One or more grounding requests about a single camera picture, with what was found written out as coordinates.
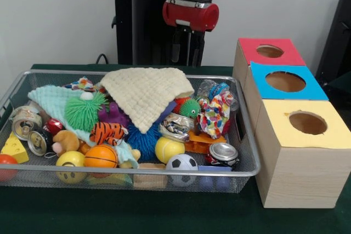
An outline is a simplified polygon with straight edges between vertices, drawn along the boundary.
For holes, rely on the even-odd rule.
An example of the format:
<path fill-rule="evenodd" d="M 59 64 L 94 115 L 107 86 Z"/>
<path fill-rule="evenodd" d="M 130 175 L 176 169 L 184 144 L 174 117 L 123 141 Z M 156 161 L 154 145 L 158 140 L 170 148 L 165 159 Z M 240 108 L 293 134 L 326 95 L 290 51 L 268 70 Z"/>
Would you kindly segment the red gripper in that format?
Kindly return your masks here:
<path fill-rule="evenodd" d="M 195 48 L 193 67 L 200 67 L 205 45 L 205 31 L 212 31 L 219 19 L 219 8 L 214 3 L 201 3 L 184 0 L 166 0 L 163 4 L 162 15 L 169 26 L 187 26 L 194 31 Z M 180 38 L 182 32 L 175 29 L 172 40 L 172 62 L 179 61 Z"/>

